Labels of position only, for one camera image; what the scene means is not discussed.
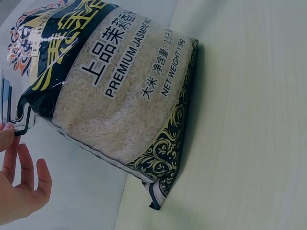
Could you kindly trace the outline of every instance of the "jasmine rice bag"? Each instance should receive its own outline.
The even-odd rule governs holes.
[[[26,12],[11,33],[8,60],[23,86],[4,76],[3,121],[22,135],[45,119],[140,178],[159,209],[177,175],[198,41],[99,0]]]

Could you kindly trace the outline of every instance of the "hand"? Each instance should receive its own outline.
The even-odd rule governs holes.
[[[0,124],[0,151],[6,150],[0,171],[0,225],[31,215],[50,199],[52,181],[45,160],[36,163],[39,182],[34,191],[33,162],[27,146],[19,142],[12,124],[5,127]],[[22,168],[21,181],[13,187],[17,155]]]

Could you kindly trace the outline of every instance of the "finger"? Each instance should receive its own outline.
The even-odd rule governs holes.
[[[18,146],[18,157],[21,164],[21,182],[16,188],[34,191],[34,166],[27,146],[22,143]]]
[[[15,169],[16,169],[16,158],[17,158],[17,148],[20,142],[20,137],[16,137],[12,145],[5,151],[2,173],[12,184],[15,178]]]
[[[39,159],[36,166],[38,174],[38,187],[37,190],[33,192],[33,212],[41,209],[49,202],[52,187],[50,172],[45,160]]]
[[[0,152],[5,151],[14,141],[14,126],[7,123],[3,130],[0,131]]]

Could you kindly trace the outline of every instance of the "light green surface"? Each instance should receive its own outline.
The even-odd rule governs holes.
[[[116,230],[307,229],[307,1],[179,0],[200,53],[182,173],[160,211],[129,176]]]

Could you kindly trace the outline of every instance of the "white surface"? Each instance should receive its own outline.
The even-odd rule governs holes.
[[[307,230],[307,1],[178,0],[199,38],[183,164],[162,209],[128,177],[116,229]]]
[[[11,4],[6,5],[7,1],[2,0],[0,15],[4,15],[3,9],[13,10]],[[0,27],[0,34],[4,34],[0,38],[2,51],[6,51],[9,44],[10,28],[33,2],[35,0],[23,0]],[[50,2],[54,1],[38,1],[31,9]],[[176,0],[156,0],[154,3],[151,0],[113,2],[168,25]],[[34,161],[38,158],[46,159],[53,179],[52,196],[50,203],[42,210],[29,218],[1,226],[1,230],[114,229],[126,180],[124,172],[76,147],[44,123],[39,123],[31,129],[23,141],[27,143]],[[18,166],[15,181],[19,180]]]

